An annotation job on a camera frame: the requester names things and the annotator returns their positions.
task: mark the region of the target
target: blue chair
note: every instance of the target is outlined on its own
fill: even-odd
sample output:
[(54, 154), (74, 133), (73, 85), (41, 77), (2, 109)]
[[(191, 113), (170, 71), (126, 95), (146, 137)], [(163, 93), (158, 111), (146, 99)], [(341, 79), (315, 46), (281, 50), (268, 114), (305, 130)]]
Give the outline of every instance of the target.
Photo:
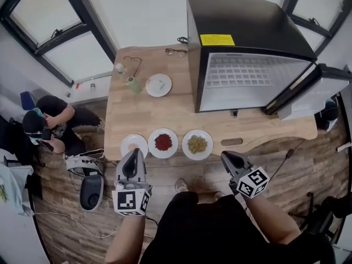
[(30, 92), (28, 92), (28, 91), (22, 92), (20, 94), (20, 97), (21, 97), (22, 108), (25, 111), (30, 111), (31, 109), (35, 108), (34, 99), (33, 99), (33, 96)]

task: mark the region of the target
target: wooden table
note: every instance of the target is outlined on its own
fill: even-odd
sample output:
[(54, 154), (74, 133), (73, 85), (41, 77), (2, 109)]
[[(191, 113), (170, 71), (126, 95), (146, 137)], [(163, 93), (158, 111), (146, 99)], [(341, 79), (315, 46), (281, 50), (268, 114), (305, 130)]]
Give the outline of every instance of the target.
[[(188, 58), (167, 56), (165, 48), (182, 48), (185, 45), (166, 47), (129, 47), (120, 49), (115, 64), (123, 57), (139, 57), (142, 63), (136, 73), (143, 90), (134, 95), (127, 84), (121, 82), (114, 70), (108, 97), (104, 138), (105, 155), (109, 160), (121, 159), (120, 145), (129, 134), (140, 134), (146, 140), (158, 128), (173, 130), (179, 139), (192, 129), (203, 129), (213, 138), (213, 153), (223, 150), (246, 152), (254, 147), (282, 137), (314, 139), (317, 128), (313, 116), (281, 121), (277, 115), (264, 115), (259, 109), (241, 109), (237, 118), (230, 111), (194, 113)], [(128, 65), (134, 72), (137, 62)], [(145, 83), (153, 74), (163, 73), (172, 79), (172, 89), (164, 97), (151, 97)]]

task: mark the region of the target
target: white plate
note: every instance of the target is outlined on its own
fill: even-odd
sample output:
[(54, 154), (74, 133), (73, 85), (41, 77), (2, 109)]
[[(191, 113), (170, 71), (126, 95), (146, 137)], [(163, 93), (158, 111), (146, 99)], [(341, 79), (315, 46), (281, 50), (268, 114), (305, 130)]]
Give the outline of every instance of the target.
[(130, 145), (136, 145), (143, 153), (144, 158), (146, 158), (148, 154), (148, 144), (146, 139), (144, 139), (141, 135), (131, 134), (128, 135), (125, 139), (123, 139), (121, 144), (121, 155), (127, 155), (131, 150), (128, 148)]
[[(167, 151), (159, 151), (155, 147), (155, 139), (160, 135), (160, 134), (167, 134), (171, 138), (171, 143), (172, 146), (169, 148)], [(175, 134), (174, 131), (167, 129), (167, 128), (160, 128), (155, 130), (152, 134), (150, 134), (149, 139), (148, 139), (148, 147), (152, 155), (154, 155), (157, 158), (168, 158), (172, 156), (173, 154), (176, 153), (176, 150), (178, 148), (178, 138), (177, 135)]]
[[(195, 135), (195, 136), (200, 136), (202, 138), (204, 138), (208, 145), (205, 149), (204, 152), (198, 152), (198, 153), (191, 153), (190, 150), (188, 149), (188, 140), (191, 139), (191, 137)], [(186, 157), (190, 158), (191, 160), (195, 160), (195, 161), (201, 161), (204, 160), (205, 158), (207, 158), (212, 150), (213, 150), (213, 139), (211, 138), (210, 134), (208, 132), (205, 132), (204, 130), (200, 130), (200, 129), (195, 129), (195, 130), (191, 130), (189, 131), (186, 135), (184, 135), (183, 139), (182, 139), (182, 150), (184, 152), (184, 154), (186, 155)]]
[(171, 78), (166, 74), (155, 74), (147, 80), (145, 90), (150, 96), (162, 97), (170, 92), (172, 87)]

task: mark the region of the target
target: red beans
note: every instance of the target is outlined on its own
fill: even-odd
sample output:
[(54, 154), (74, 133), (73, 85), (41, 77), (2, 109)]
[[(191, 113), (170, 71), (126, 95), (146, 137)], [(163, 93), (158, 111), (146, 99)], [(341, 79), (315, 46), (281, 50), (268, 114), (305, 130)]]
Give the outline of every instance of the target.
[(167, 134), (160, 134), (155, 139), (155, 148), (159, 151), (167, 151), (169, 148), (172, 147), (171, 138)]

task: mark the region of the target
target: eyeglasses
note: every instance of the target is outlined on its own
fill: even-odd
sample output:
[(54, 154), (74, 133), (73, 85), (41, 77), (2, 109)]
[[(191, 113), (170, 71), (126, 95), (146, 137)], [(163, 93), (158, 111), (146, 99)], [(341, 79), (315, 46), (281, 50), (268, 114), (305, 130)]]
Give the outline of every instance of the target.
[(186, 50), (175, 50), (175, 49), (165, 49), (165, 53), (168, 56), (173, 56), (175, 55), (175, 53), (179, 56), (179, 57), (184, 57), (188, 52)]
[(137, 67), (137, 69), (136, 69), (136, 71), (135, 71), (134, 74), (133, 74), (133, 77), (135, 77), (135, 75), (136, 75), (136, 73), (137, 73), (137, 71), (138, 71), (138, 69), (139, 69), (139, 66), (140, 66), (141, 63), (142, 63), (142, 59), (141, 59), (141, 58), (138, 58), (138, 57), (129, 57), (129, 56), (126, 56), (126, 57), (123, 58), (123, 61), (129, 62), (129, 63), (131, 63), (131, 62), (138, 62), (138, 63), (139, 63), (139, 64), (138, 64), (138, 67)]

